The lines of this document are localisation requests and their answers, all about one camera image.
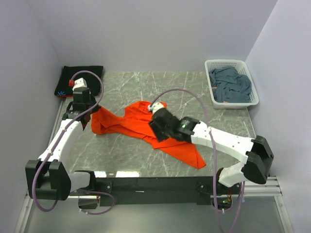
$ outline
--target cable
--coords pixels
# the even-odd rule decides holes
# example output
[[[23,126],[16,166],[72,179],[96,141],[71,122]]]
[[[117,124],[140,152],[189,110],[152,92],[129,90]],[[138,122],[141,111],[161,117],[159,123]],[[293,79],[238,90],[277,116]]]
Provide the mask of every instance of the cable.
[[[87,215],[102,215],[102,214],[105,214],[108,211],[110,211],[114,207],[114,205],[116,204],[116,199],[110,193],[104,193],[104,192],[98,192],[98,191],[88,191],[88,190],[83,190],[83,189],[79,189],[78,191],[105,195],[105,196],[108,196],[108,197],[110,197],[112,199],[111,206],[108,209],[106,209],[105,211],[98,212],[98,213],[92,213],[92,212],[88,212],[86,210],[81,210],[83,213],[86,213]]]
[[[36,193],[35,193],[35,187],[36,187],[36,183],[37,183],[37,180],[38,180],[38,177],[40,175],[40,172],[43,168],[43,166],[45,165],[45,163],[49,160],[49,158],[53,155],[53,152],[55,150],[55,148],[57,147],[57,145],[59,144],[60,140],[62,139],[63,135],[65,134],[66,130],[69,128],[69,126],[75,122],[78,118],[80,118],[81,116],[83,116],[84,114],[92,111],[98,104],[99,102],[102,100],[103,98],[103,95],[104,95],[104,85],[103,85],[103,82],[101,80],[100,77],[98,77],[98,75],[96,75],[95,73],[91,72],[91,71],[88,71],[88,70],[81,70],[77,73],[75,73],[72,78],[70,80],[74,80],[75,77],[77,77],[77,75],[79,74],[82,74],[82,73],[88,73],[88,74],[91,74],[93,75],[95,78],[98,79],[98,81],[100,82],[100,85],[101,85],[101,94],[100,94],[100,97],[98,99],[98,101],[92,106],[90,107],[89,109],[85,110],[84,112],[80,113],[79,115],[77,115],[74,119],[72,119],[65,127],[64,129],[61,131],[59,137],[57,138],[57,140],[55,141],[54,145],[52,146],[51,148],[51,151],[48,153],[47,157],[43,160],[43,162],[41,163],[41,165],[39,166],[37,172],[35,173],[35,177],[34,177],[34,180],[33,180],[33,185],[32,185],[32,195],[33,195],[33,199],[34,199],[34,202],[35,202],[35,205],[38,207],[39,210],[43,211],[43,212],[49,212],[51,211],[52,209],[54,209],[54,207],[56,206],[57,204],[57,200],[54,202],[54,204],[52,205],[51,208],[49,209],[46,209],[44,207],[42,207],[37,199],[37,196],[36,196]]]
[[[203,108],[203,111],[204,111],[204,118],[205,118],[205,123],[206,125],[209,127],[209,120],[208,120],[208,115],[207,115],[207,109],[206,107],[204,106],[202,100],[196,95],[194,94],[193,92],[189,91],[189,90],[186,90],[186,89],[182,89],[182,88],[173,88],[173,89],[169,89],[169,90],[166,90],[166,91],[163,91],[162,93],[160,93],[155,99],[154,101],[152,101],[151,103],[151,106],[164,94],[168,93],[168,92],[171,92],[171,91],[184,91],[184,92],[187,92],[189,93],[190,95],[192,95],[193,97],[196,98],[197,101],[200,102],[202,108]],[[219,218],[219,210],[218,210],[218,203],[217,203],[217,192],[216,192],[216,173],[217,173],[217,151],[216,151],[216,143],[215,143],[215,140],[213,138],[213,135],[212,135],[212,132],[209,131],[209,136],[210,136],[210,139],[212,141],[212,145],[213,145],[213,153],[214,153],[214,171],[213,171],[213,196],[214,196],[214,205],[215,205],[215,214],[216,214],[216,218],[217,218],[217,221],[218,221],[218,225],[219,225],[219,228],[221,230],[222,233],[226,233],[222,227],[222,223],[221,223],[221,220]],[[239,204],[238,204],[238,209],[237,209],[237,212],[236,212],[236,215],[235,215],[235,218],[232,222],[232,225],[230,227],[230,230],[227,232],[227,233],[231,233],[237,220],[238,220],[238,216],[240,214],[240,210],[241,210],[241,204],[242,204],[242,197],[243,197],[243,194],[244,194],[244,187],[245,187],[245,182],[242,183],[242,186],[241,186],[241,195],[239,194],[240,196],[240,201],[239,201]]]

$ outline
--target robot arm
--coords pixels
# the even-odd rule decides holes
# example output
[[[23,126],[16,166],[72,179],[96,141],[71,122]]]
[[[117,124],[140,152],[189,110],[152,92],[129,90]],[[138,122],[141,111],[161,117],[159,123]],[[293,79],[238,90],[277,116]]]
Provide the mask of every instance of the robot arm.
[[[32,184],[35,173],[42,161],[44,161],[52,151],[52,155],[44,164],[36,183],[36,196],[38,199],[65,200],[70,192],[74,190],[84,187],[92,188],[92,186],[94,186],[94,172],[76,171],[72,174],[68,174],[65,169],[65,163],[71,148],[90,121],[91,113],[98,111],[100,107],[96,106],[91,112],[76,119],[67,129],[65,127],[76,116],[92,107],[95,103],[96,100],[87,87],[85,80],[83,78],[77,79],[73,86],[73,101],[68,105],[67,111],[63,115],[60,129],[48,148],[39,156],[38,160],[30,160],[26,165],[26,178],[31,198],[33,197]],[[52,150],[62,133],[63,136],[61,140],[56,148]]]
[[[209,132],[212,133],[216,149],[224,152],[239,162],[227,168],[218,170],[218,182],[226,187],[232,187],[243,181],[265,184],[273,161],[273,154],[265,138],[256,139],[236,136],[207,125],[191,117],[181,120],[173,116],[161,103],[155,103],[149,108],[153,112],[149,123],[158,141],[169,137],[178,141],[187,141],[197,145],[212,148]]]

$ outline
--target white backdrop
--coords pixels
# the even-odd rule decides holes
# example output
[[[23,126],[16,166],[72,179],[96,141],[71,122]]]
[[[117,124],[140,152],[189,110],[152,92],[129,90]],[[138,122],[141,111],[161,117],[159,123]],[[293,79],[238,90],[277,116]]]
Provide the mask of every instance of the white backdrop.
[[[27,190],[25,165],[49,141],[60,72],[60,61],[27,2],[0,1],[1,232],[13,232]]]
[[[28,0],[61,62],[201,71],[245,60],[276,0]]]
[[[275,154],[272,173],[296,233],[311,232],[310,9],[307,0],[278,0],[246,60],[259,95],[250,115]]]

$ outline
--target black mounting bar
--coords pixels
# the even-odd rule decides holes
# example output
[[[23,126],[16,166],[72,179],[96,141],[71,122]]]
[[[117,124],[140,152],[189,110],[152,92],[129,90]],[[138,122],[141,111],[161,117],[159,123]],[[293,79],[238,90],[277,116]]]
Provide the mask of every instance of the black mounting bar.
[[[110,193],[116,204],[196,203],[211,205],[213,177],[150,177],[150,178],[96,178],[97,188]],[[217,195],[228,191],[238,194],[240,187],[227,188],[217,183]],[[101,196],[100,206],[110,206],[111,198]]]

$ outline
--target laundry basket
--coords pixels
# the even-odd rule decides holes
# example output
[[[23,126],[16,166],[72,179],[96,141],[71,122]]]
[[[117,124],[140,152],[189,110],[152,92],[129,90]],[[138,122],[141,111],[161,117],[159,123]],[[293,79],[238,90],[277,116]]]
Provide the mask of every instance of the laundry basket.
[[[210,84],[210,79],[209,79],[209,72],[212,71],[213,69],[216,68],[222,68],[222,67],[234,67],[239,74],[245,74],[249,80],[252,83],[252,92],[249,94],[250,96],[250,103],[219,103],[215,100],[214,95],[213,95],[213,90]],[[231,109],[241,109],[241,108],[247,108],[250,105],[256,105],[259,103],[259,98],[257,95],[257,91],[255,89],[251,74],[248,71],[247,65],[245,62],[240,61],[240,60],[207,60],[205,62],[205,70],[206,70],[206,75],[207,75],[207,81],[209,85],[209,92],[210,96],[213,101],[213,107],[217,109],[223,109],[223,108],[231,108]]]

